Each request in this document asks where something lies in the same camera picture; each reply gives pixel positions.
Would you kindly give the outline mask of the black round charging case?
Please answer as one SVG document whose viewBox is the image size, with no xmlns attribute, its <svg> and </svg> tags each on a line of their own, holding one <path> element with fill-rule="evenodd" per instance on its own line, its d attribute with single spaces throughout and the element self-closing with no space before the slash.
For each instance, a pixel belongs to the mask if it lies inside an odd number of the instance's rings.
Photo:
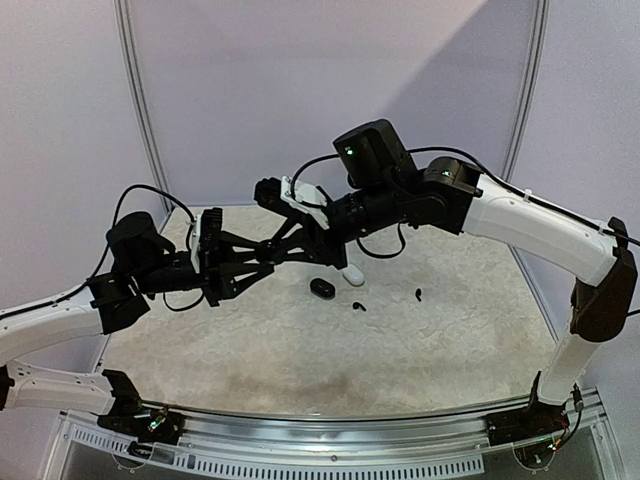
<svg viewBox="0 0 640 480">
<path fill-rule="evenodd" d="M 260 263 L 278 265 L 282 262 L 280 259 L 281 251 L 278 242 L 273 240 L 263 240 L 255 249 L 256 260 Z"/>
</svg>

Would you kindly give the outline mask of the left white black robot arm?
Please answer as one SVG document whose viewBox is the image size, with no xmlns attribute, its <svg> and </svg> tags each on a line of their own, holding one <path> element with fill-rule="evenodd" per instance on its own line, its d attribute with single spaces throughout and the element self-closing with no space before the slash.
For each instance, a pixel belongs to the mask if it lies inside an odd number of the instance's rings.
<svg viewBox="0 0 640 480">
<path fill-rule="evenodd" d="M 261 244 L 222 231 L 221 209 L 205 211 L 197 223 L 202 236 L 190 250 L 179 251 L 158 233 L 149 213 L 128 214 L 106 234 L 114 257 L 110 272 L 89 280 L 76 294 L 2 314 L 2 408 L 80 410 L 110 416 L 128 434 L 141 433 L 149 415 L 125 373 L 39 368 L 21 358 L 71 339 L 129 328 L 149 312 L 158 294 L 199 290 L 216 306 L 273 272 L 261 258 Z"/>
</svg>

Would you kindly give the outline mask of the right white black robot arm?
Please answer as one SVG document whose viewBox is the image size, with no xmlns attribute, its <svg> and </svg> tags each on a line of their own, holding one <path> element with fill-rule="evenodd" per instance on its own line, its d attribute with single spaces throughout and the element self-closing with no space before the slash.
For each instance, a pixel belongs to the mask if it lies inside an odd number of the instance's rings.
<svg viewBox="0 0 640 480">
<path fill-rule="evenodd" d="M 309 260 L 343 268 L 348 242 L 405 224 L 495 240 L 574 276 L 568 331 L 517 415 L 524 435 L 539 435 L 563 409 L 599 346 L 626 323 L 638 271 L 625 224 L 589 220 L 536 197 L 456 148 L 437 147 L 434 159 L 418 167 L 385 119 L 348 131 L 333 146 L 349 194 L 330 200 L 298 175 L 283 177 L 279 185 L 280 199 L 309 219 Z"/>
</svg>

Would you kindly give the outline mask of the white earbud charging case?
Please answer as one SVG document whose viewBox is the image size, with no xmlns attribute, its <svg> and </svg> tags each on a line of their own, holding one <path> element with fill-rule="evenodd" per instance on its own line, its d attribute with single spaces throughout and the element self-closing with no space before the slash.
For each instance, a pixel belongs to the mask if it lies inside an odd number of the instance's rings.
<svg viewBox="0 0 640 480">
<path fill-rule="evenodd" d="M 342 269 L 341 275 L 352 286 L 360 287 L 365 283 L 363 272 L 355 265 L 348 265 Z"/>
</svg>

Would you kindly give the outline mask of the black oval charging case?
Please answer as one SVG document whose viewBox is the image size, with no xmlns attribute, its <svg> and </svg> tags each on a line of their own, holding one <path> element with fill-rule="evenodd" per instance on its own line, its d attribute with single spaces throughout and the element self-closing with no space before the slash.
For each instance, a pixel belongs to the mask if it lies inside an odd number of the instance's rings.
<svg viewBox="0 0 640 480">
<path fill-rule="evenodd" d="M 309 283 L 309 288 L 312 294 L 322 299 L 330 300 L 336 295 L 335 286 L 322 278 L 313 278 Z"/>
</svg>

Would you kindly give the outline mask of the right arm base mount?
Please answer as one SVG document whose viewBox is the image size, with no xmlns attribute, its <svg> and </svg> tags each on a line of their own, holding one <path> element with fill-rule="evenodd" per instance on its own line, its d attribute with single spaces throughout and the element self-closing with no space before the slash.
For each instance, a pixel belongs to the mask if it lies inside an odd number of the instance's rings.
<svg viewBox="0 0 640 480">
<path fill-rule="evenodd" d="M 539 398 L 535 381 L 524 407 L 490 413 L 484 423 L 491 446 L 549 435 L 569 425 L 566 402 L 551 404 Z"/>
</svg>

